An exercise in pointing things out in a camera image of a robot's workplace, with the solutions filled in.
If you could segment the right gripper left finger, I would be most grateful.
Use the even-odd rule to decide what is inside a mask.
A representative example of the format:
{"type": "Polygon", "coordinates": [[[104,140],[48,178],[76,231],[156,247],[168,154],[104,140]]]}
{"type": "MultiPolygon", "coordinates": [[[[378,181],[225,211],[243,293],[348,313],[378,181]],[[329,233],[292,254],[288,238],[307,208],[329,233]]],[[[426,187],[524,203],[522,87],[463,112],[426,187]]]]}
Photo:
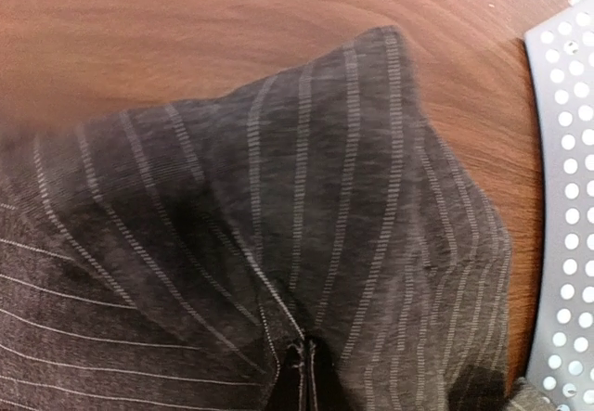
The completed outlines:
{"type": "Polygon", "coordinates": [[[271,391],[272,411],[305,411],[307,398],[306,351],[303,342],[289,345],[271,391]]]}

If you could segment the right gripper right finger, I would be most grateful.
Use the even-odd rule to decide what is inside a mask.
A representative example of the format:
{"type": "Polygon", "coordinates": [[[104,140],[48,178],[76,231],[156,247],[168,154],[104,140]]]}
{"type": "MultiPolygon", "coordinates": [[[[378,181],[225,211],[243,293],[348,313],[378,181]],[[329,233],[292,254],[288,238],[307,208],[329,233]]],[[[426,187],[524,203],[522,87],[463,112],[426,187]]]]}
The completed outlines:
{"type": "Polygon", "coordinates": [[[306,341],[306,409],[310,411],[354,410],[341,384],[328,345],[321,339],[306,341]]]}

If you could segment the black pinstriped long sleeve shirt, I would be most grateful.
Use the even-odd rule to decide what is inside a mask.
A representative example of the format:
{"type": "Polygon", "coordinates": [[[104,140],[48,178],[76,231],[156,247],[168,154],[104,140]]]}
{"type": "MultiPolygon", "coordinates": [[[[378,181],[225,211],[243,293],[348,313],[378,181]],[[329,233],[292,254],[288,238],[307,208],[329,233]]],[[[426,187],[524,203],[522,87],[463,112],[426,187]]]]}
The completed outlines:
{"type": "Polygon", "coordinates": [[[374,28],[219,98],[1,127],[1,406],[271,410],[321,339],[354,410],[506,387],[510,237],[374,28]]]}

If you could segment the light blue perforated plastic basket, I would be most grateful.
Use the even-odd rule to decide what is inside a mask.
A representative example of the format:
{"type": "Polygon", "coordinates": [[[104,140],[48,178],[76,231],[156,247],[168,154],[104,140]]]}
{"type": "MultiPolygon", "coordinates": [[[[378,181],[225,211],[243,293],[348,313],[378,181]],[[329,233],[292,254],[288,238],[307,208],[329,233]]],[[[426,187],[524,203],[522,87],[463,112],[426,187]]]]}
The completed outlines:
{"type": "Polygon", "coordinates": [[[593,407],[593,1],[525,34],[543,161],[543,265],[526,377],[558,410],[593,407]]]}

